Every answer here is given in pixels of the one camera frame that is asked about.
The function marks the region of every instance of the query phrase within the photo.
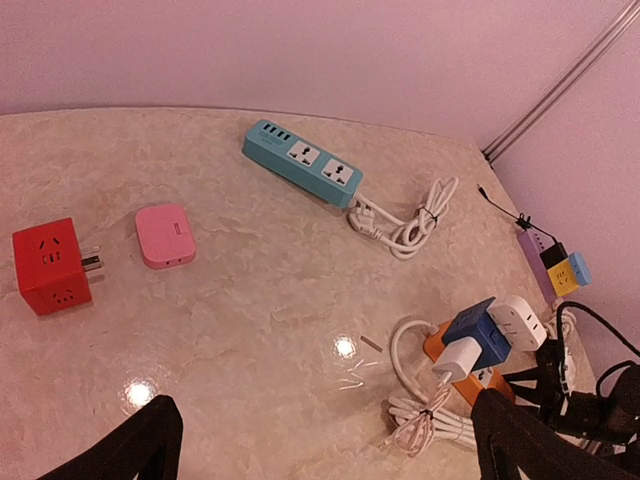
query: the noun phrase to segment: white cable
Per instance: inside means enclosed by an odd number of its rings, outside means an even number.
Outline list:
[[[402,370],[398,355],[400,337],[413,327],[426,327],[429,335],[438,332],[438,327],[424,320],[413,320],[398,328],[391,338],[391,363],[402,385],[414,397],[389,398],[389,413],[394,417],[398,428],[387,439],[410,457],[418,455],[431,445],[434,440],[453,440],[471,448],[476,448],[473,423],[471,419],[461,417],[444,408],[451,396],[451,385],[448,383],[451,373],[442,375],[438,388],[430,399],[418,388]]]
[[[408,222],[394,217],[360,193],[355,195],[356,205],[351,208],[347,218],[357,232],[385,244],[394,257],[408,260],[424,247],[438,222],[449,212],[449,200],[456,191],[458,183],[457,177],[451,177],[444,185],[440,179],[437,179],[431,186],[424,203],[418,205],[416,216]],[[387,235],[374,225],[375,213],[382,215],[396,226],[391,235]]]
[[[558,339],[558,334],[557,334],[558,327],[556,326],[557,324],[556,316],[557,316],[558,307],[563,301],[564,300],[560,298],[558,300],[555,300],[551,304],[553,313],[549,317],[549,320],[547,321],[547,323],[543,325],[544,329],[547,331],[549,338],[552,340]],[[565,338],[565,340],[569,338],[569,336],[574,332],[575,329],[576,329],[576,316],[575,314],[573,314],[572,312],[570,312],[568,309],[565,308],[564,311],[562,312],[562,335]]]

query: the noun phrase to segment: cable tie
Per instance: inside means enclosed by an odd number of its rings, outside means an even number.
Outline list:
[[[431,213],[429,211],[429,209],[427,207],[425,207],[424,205],[422,207],[420,207],[420,210],[424,210],[425,212],[427,212],[431,216],[431,219],[433,220],[433,223],[436,224],[435,226],[436,227],[438,226],[438,216],[437,215],[434,215],[433,213]]]
[[[428,408],[425,408],[424,410],[422,410],[420,412],[420,415],[427,415],[431,420],[433,420],[433,412],[431,410],[429,410]]]

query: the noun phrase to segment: tabletop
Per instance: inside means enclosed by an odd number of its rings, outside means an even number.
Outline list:
[[[410,218],[431,183],[457,176],[449,214],[412,260],[356,234],[343,212],[241,153],[261,118],[364,172],[360,190]],[[0,117],[0,458],[27,479],[78,455],[149,398],[184,420],[180,478],[478,478],[475,453],[436,442],[408,459],[384,445],[383,401],[402,394],[388,341],[407,318],[434,323],[492,295],[547,315],[513,208],[473,145],[347,121],[214,109],[89,109]],[[134,215],[184,206],[188,265],[151,270]],[[21,298],[11,234],[72,217],[105,263],[93,302],[38,318]],[[379,352],[361,340],[366,336]],[[582,372],[593,375],[572,337]],[[420,337],[403,361],[429,391]],[[506,370],[533,364],[512,353]],[[452,410],[469,413],[457,394]]]

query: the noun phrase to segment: power plug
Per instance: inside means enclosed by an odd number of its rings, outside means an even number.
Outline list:
[[[82,257],[70,218],[13,234],[20,294],[37,315],[91,301],[85,271],[99,268],[98,255]]]
[[[268,120],[247,132],[242,153],[340,208],[349,205],[363,178],[358,168]]]

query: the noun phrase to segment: white charger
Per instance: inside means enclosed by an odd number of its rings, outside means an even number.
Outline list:
[[[481,354],[475,338],[460,338],[447,345],[431,370],[440,376],[450,373],[449,382],[459,382],[469,376]]]
[[[527,301],[507,295],[493,301],[487,313],[516,350],[534,352],[547,339],[547,331]]]

